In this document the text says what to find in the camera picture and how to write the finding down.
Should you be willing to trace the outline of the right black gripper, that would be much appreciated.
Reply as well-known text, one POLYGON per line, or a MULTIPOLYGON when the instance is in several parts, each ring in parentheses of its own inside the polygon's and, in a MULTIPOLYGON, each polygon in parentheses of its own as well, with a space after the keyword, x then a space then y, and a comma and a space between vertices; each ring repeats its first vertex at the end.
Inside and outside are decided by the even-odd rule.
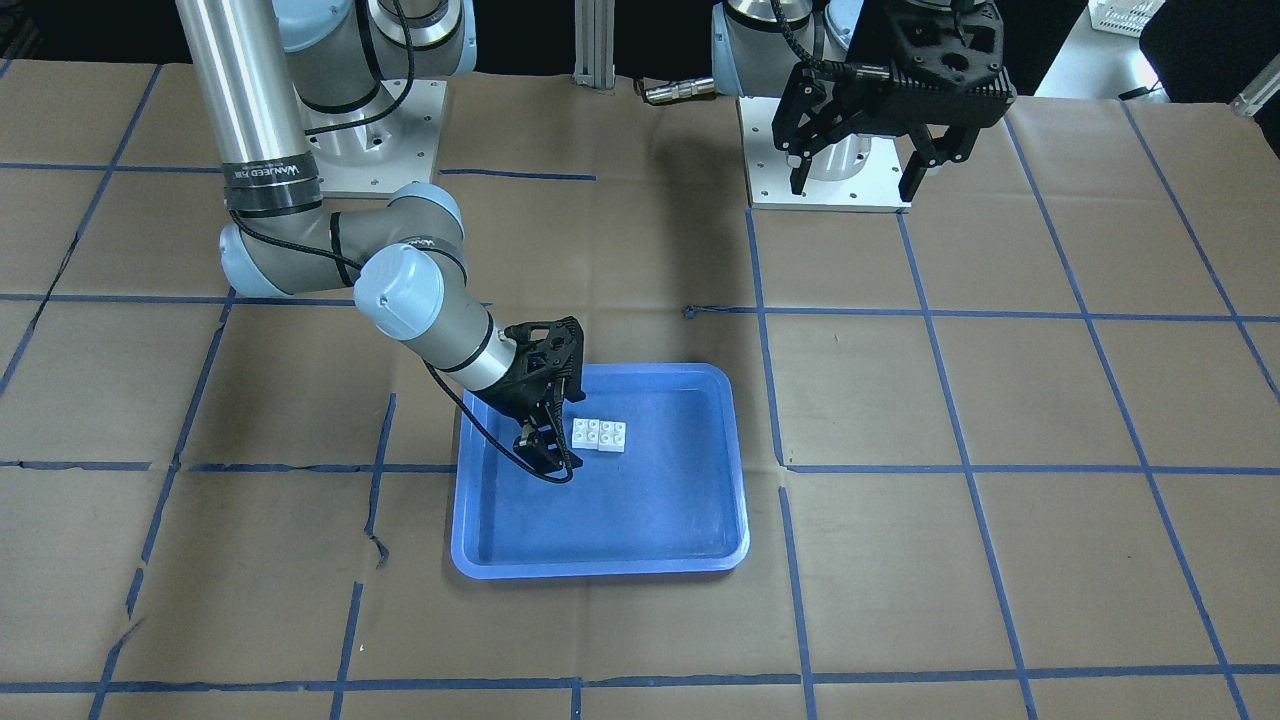
POLYGON ((576 316, 556 322, 508 325, 503 340, 515 342, 515 360, 479 398, 498 413, 520 421, 516 455, 530 473, 573 475, 573 455, 563 427, 564 402, 585 400, 582 391, 584 332, 576 316))

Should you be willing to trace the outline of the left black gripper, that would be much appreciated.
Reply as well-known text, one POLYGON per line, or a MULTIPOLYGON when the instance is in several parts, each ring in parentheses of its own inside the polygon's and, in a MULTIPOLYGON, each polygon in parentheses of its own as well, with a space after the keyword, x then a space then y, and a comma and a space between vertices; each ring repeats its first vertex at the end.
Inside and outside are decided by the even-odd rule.
POLYGON ((820 18, 831 46, 791 69, 772 120, 796 196, 822 150, 908 133, 899 197, 911 202, 929 170, 965 161, 1018 99, 993 1, 826 1, 820 18), (934 137, 927 126, 947 128, 934 137))

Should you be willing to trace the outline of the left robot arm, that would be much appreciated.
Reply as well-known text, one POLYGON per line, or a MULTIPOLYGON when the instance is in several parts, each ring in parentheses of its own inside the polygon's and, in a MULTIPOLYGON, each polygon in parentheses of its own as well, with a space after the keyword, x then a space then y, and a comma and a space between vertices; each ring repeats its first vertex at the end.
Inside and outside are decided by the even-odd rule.
POLYGON ((992 1, 722 1, 716 92, 769 104, 742 119, 750 190, 780 205, 906 210, 1014 105, 992 1))

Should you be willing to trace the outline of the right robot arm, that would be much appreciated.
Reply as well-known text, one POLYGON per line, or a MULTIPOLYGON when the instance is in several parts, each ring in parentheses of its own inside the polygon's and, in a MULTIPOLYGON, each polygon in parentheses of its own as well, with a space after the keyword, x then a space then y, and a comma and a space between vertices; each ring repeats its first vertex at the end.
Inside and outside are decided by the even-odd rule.
POLYGON ((179 1, 177 12, 218 143, 230 223, 229 284, 246 297, 349 288, 357 309, 458 384, 515 419, 520 469, 566 483, 581 466, 563 427, 582 401, 573 316, 503 327, 467 287, 465 224, 442 187, 412 181, 383 208, 328 209, 320 161, 408 154, 415 85, 470 72, 471 1, 179 1))

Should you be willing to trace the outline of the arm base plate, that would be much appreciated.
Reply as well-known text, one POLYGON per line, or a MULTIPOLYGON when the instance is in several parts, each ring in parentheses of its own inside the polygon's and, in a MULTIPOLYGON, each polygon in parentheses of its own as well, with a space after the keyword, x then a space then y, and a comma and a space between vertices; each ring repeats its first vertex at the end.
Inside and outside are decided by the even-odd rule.
POLYGON ((323 196, 389 199, 406 184, 433 181, 447 92, 443 79, 417 79, 380 120, 312 136, 323 196))
POLYGON ((819 151, 804 188, 795 193, 791 173, 797 160, 774 147, 771 122, 777 97, 740 97, 744 164, 755 209, 801 211, 902 213, 902 161, 891 137, 851 135, 819 151))

